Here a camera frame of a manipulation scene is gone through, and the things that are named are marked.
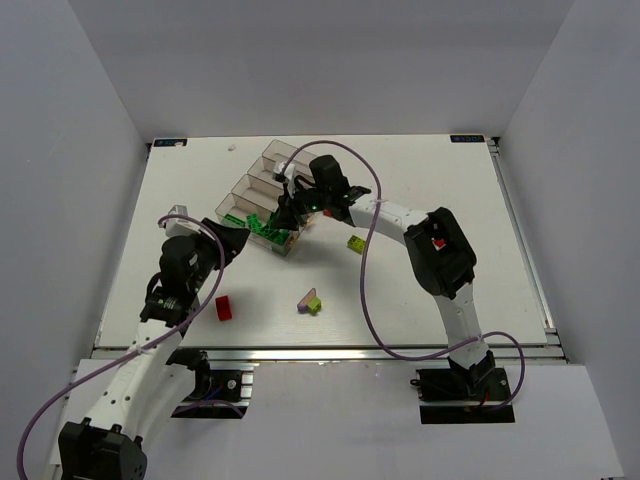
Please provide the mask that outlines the green long lego brick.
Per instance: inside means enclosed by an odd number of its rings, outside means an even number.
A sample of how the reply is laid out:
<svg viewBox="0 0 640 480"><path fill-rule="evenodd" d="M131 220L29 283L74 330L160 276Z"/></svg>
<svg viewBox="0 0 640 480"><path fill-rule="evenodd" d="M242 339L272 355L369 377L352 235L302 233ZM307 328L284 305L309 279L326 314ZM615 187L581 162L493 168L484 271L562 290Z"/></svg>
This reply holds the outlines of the green long lego brick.
<svg viewBox="0 0 640 480"><path fill-rule="evenodd" d="M270 242L275 242L280 235L280 230L273 228L270 224L265 224L259 231L259 234Z"/></svg>

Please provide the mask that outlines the green square lego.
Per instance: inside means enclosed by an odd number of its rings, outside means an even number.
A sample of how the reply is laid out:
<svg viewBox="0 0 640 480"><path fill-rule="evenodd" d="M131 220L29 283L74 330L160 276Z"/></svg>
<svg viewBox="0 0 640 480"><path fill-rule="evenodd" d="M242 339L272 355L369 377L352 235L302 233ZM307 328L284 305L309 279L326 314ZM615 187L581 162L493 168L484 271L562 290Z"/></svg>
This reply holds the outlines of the green square lego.
<svg viewBox="0 0 640 480"><path fill-rule="evenodd" d="M259 234L263 229L263 224L257 214L251 214L246 217L248 228L256 234Z"/></svg>

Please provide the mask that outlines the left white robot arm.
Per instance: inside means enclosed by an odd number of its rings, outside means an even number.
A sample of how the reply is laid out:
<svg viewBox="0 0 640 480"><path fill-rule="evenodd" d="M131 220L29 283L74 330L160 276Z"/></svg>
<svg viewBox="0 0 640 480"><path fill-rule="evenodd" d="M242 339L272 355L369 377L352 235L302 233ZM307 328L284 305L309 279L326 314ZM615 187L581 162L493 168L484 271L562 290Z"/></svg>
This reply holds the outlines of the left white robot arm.
<svg viewBox="0 0 640 480"><path fill-rule="evenodd" d="M159 270L146 288L134 339L114 375L78 422L58 436L64 479L142 479L145 452L184 402L215 398L216 383L205 352L181 343L208 304L199 292L211 273L221 274L244 249L246 228L220 225L184 214L165 216Z"/></svg>

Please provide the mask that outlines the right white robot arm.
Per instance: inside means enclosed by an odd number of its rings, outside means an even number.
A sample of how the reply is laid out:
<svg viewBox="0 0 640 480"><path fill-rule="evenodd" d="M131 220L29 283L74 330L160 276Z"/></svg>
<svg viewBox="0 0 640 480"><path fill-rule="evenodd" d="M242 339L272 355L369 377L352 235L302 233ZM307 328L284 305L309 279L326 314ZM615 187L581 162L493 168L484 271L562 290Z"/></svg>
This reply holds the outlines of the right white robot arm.
<svg viewBox="0 0 640 480"><path fill-rule="evenodd" d="M407 250L420 287L435 300L448 341L452 375L469 394L476 393L495 368L494 356L482 338L473 296L477 257L453 213L441 207L425 212L378 198L371 189L349 183L331 155L313 159L311 179L281 162L272 173L283 185L273 224L294 230L313 213L354 228L371 228Z"/></svg>

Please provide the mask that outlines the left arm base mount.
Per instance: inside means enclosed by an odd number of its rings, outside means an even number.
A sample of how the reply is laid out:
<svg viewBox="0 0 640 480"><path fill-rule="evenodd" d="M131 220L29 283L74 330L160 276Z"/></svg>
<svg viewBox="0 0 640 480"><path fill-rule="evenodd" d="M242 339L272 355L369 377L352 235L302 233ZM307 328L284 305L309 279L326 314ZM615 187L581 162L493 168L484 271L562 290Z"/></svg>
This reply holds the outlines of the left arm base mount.
<svg viewBox="0 0 640 480"><path fill-rule="evenodd" d="M174 410L173 418L240 419L252 395L253 367L211 362L207 353L181 349L166 365L185 367L194 380L193 391Z"/></svg>

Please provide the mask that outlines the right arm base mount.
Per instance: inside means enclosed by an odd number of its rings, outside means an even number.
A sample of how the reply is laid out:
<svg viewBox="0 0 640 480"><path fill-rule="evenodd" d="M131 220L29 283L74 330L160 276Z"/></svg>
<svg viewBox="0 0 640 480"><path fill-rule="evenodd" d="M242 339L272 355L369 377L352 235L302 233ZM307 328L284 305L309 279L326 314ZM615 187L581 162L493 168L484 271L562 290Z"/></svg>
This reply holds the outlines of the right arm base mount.
<svg viewBox="0 0 640 480"><path fill-rule="evenodd" d="M471 391L448 369L421 369L409 381L419 399L423 425L512 424L514 409L499 407L511 396L503 368L497 368Z"/></svg>

